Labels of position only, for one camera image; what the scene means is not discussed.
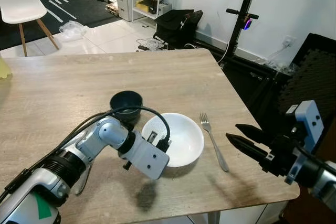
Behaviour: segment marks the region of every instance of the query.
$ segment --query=white chair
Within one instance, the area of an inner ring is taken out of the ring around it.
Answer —
[[[25,56],[27,56],[27,49],[22,24],[32,20],[37,21],[43,32],[58,49],[58,46],[53,40],[53,35],[40,19],[47,13],[46,8],[40,0],[0,0],[0,9],[3,22],[8,24],[19,24]]]

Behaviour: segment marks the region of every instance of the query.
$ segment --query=green label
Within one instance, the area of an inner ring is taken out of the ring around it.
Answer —
[[[51,216],[51,210],[48,202],[46,202],[41,196],[37,193],[34,193],[34,196],[37,201],[37,209],[38,209],[38,219],[44,219]]]

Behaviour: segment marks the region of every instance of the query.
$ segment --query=cardboard box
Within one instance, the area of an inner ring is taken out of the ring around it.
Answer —
[[[143,1],[143,0],[137,0],[136,1],[136,4],[135,4],[136,8],[140,9],[143,12],[148,13],[149,12],[149,7],[146,6],[146,5],[139,4],[139,2],[141,2],[141,1]]]
[[[169,12],[172,9],[172,4],[159,4],[159,16]]]

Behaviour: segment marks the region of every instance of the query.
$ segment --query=chair leg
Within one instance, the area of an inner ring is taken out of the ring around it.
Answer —
[[[41,22],[41,25],[43,25],[43,27],[45,28],[45,30],[50,34],[51,38],[54,38],[52,33],[49,31],[48,27],[46,27],[46,25],[42,22],[41,19],[38,19]]]
[[[22,23],[19,24],[19,29],[20,29],[20,36],[21,36],[22,46],[23,46],[23,52],[25,53],[25,57],[27,57],[27,48],[26,48],[26,42],[25,42],[25,34],[23,33]]]
[[[39,26],[41,27],[42,31],[44,31],[44,33],[48,36],[48,38],[50,39],[51,43],[54,44],[54,46],[56,47],[57,50],[59,50],[57,44],[54,42],[51,33],[49,32],[49,30],[47,29],[47,27],[43,24],[41,19],[37,19],[36,22],[39,24]]]

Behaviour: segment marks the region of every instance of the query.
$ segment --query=silver fork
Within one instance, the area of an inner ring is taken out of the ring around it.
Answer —
[[[210,126],[209,119],[208,119],[207,115],[205,113],[201,113],[199,118],[201,120],[201,125],[202,125],[203,129],[205,129],[210,135],[210,138],[211,138],[212,144],[214,145],[216,156],[217,156],[220,167],[223,169],[223,171],[228,172],[229,167],[227,166],[227,163],[225,162],[225,160],[223,158],[223,155],[222,155],[221,151],[219,150],[219,148],[218,148],[218,146],[217,146],[217,144],[214,140],[214,137],[212,136],[211,126]]]

